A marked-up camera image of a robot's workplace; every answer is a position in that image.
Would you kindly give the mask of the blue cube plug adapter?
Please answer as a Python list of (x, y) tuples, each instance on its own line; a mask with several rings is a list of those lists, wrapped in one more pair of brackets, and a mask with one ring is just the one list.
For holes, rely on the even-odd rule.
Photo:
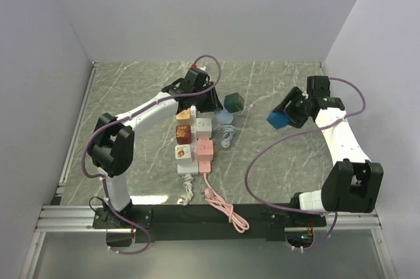
[(272, 111), (266, 120), (275, 129), (281, 129), (289, 125), (289, 117), (285, 112)]

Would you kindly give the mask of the light blue round socket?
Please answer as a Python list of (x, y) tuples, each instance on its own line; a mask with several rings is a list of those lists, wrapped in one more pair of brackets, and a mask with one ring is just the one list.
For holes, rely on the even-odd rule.
[(227, 110), (219, 110), (215, 112), (215, 119), (219, 125), (233, 125), (239, 112), (230, 113)]

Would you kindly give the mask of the dark green cube adapter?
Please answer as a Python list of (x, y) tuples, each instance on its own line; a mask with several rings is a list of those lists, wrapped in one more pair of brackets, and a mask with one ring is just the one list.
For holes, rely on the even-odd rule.
[(244, 99), (238, 92), (231, 93), (225, 96), (223, 105), (229, 113), (233, 114), (244, 109)]

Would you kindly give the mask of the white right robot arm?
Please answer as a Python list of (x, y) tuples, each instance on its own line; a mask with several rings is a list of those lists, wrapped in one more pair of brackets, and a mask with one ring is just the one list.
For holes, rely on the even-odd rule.
[(331, 155), (333, 168), (321, 189), (296, 194), (298, 203), (288, 209), (290, 222), (297, 226), (304, 225), (311, 212), (372, 212), (383, 180), (382, 165), (360, 147), (348, 122), (350, 114), (341, 99), (331, 96), (330, 82), (327, 76), (309, 76), (306, 91), (292, 88), (267, 117), (275, 129), (300, 129), (312, 119)]

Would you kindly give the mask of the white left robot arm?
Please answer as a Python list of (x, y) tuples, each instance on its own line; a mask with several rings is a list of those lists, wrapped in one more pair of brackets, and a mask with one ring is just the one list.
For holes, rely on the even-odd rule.
[(192, 106), (199, 112), (222, 109), (209, 74), (195, 65), (184, 78), (164, 87), (137, 108), (117, 116), (105, 113), (99, 117), (82, 152), (82, 172), (88, 178), (102, 179), (106, 185), (105, 202), (112, 206), (108, 220), (115, 227), (127, 226), (131, 220), (126, 172), (133, 162), (135, 139)]

